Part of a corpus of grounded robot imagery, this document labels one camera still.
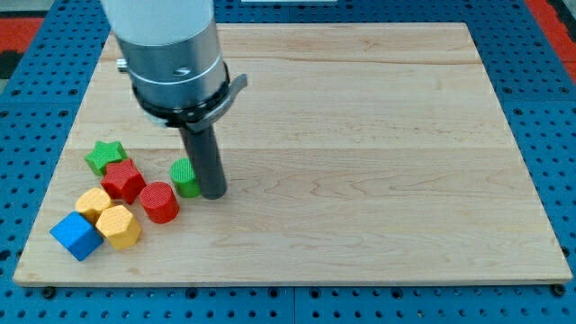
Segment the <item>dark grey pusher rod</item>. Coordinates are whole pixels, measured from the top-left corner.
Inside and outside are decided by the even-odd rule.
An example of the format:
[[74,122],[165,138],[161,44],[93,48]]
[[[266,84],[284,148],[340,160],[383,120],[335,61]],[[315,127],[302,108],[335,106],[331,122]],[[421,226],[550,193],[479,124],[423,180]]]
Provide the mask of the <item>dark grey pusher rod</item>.
[[197,132],[180,128],[179,132],[201,195],[209,200],[221,198],[227,191],[227,182],[213,127]]

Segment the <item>black gripper mount clamp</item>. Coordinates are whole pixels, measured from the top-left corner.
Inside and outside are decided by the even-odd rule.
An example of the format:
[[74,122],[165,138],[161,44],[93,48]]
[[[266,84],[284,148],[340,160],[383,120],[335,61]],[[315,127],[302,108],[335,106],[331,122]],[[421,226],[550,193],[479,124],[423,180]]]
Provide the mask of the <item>black gripper mount clamp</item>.
[[248,86],[248,76],[241,74],[228,83],[212,97],[185,108],[166,108],[145,100],[134,85],[132,92],[139,106],[148,118],[165,128],[186,128],[192,132],[202,131],[212,126],[224,116],[233,105],[238,94]]

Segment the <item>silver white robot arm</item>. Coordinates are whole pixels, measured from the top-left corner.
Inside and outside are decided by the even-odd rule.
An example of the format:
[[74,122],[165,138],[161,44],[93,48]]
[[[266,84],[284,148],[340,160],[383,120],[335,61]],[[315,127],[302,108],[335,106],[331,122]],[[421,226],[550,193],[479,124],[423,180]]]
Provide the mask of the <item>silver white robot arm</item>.
[[248,84],[231,78],[224,61],[210,0],[102,0],[101,6],[145,113],[177,128],[201,195],[227,191],[214,123]]

